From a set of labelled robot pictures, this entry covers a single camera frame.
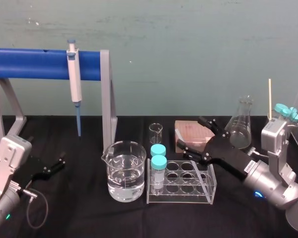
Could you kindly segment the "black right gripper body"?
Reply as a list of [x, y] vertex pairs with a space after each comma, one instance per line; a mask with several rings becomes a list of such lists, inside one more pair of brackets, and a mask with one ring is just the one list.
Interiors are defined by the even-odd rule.
[[257, 162], [231, 144], [228, 132], [220, 132], [207, 142], [200, 164], [216, 164], [234, 177], [245, 179]]

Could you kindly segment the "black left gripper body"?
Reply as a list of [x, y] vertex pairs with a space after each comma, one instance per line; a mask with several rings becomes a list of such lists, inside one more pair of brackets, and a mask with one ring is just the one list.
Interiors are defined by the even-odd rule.
[[52, 166], [48, 166], [40, 158], [30, 155], [21, 165], [21, 188], [28, 188], [36, 180], [47, 180], [53, 173]]

